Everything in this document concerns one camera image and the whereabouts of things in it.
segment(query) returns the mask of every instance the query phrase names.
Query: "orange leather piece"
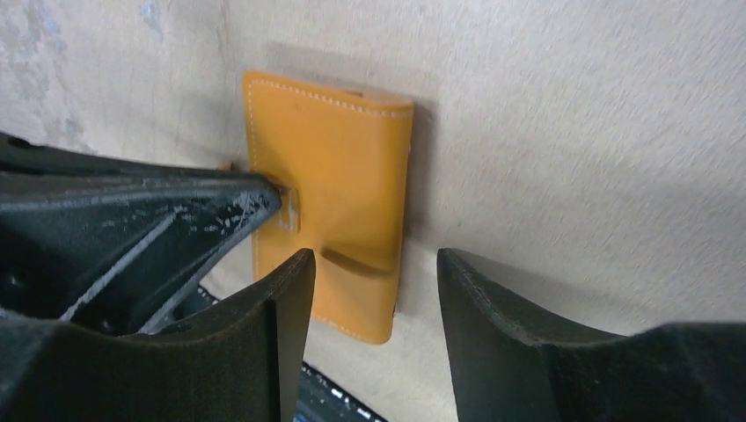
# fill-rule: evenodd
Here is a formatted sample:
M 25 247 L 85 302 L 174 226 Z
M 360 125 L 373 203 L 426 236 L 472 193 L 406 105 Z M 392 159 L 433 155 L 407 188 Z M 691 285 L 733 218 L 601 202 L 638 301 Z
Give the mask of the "orange leather piece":
M 243 88 L 251 169 L 287 190 L 283 210 L 252 233 L 254 279 L 311 248 L 313 317 L 350 337 L 386 342 L 413 101 L 258 71 L 246 72 Z

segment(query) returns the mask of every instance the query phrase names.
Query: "crease in leather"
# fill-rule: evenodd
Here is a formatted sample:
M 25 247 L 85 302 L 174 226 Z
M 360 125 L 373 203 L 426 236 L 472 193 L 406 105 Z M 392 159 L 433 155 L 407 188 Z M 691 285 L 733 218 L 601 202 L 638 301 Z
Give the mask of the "crease in leather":
M 252 234 L 254 279 L 312 248 L 313 317 L 384 343 L 399 286 L 413 101 L 258 71 L 244 76 L 244 100 L 250 166 L 288 188 L 287 209 Z

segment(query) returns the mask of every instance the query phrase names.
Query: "orange tab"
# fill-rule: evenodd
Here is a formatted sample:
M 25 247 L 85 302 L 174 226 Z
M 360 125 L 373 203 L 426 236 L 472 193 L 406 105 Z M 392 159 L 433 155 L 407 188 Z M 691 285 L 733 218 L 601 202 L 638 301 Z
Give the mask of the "orange tab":
M 301 248 L 316 252 L 312 315 L 374 344 L 391 336 L 399 285 L 411 99 L 249 71 L 252 171 L 286 186 L 252 234 L 254 279 Z

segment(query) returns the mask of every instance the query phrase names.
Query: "folded leather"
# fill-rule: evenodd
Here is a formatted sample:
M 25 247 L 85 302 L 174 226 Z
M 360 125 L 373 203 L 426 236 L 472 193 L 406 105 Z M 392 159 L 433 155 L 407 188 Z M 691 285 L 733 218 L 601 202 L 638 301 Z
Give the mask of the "folded leather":
M 391 336 L 413 101 L 248 71 L 250 166 L 284 190 L 252 234 L 254 279 L 316 252 L 312 316 L 374 344 Z

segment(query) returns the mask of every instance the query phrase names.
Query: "concrete surface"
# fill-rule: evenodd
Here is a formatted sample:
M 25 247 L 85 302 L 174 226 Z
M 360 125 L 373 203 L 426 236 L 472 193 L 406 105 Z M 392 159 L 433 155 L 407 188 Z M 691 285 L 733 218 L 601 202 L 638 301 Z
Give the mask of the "concrete surface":
M 746 318 L 746 8 L 715 0 L 3 0 L 0 127 L 160 163 L 245 158 L 247 68 L 416 97 L 395 333 L 306 358 L 391 420 L 451 421 L 435 250 L 620 333 Z M 236 250 L 212 274 L 247 282 Z

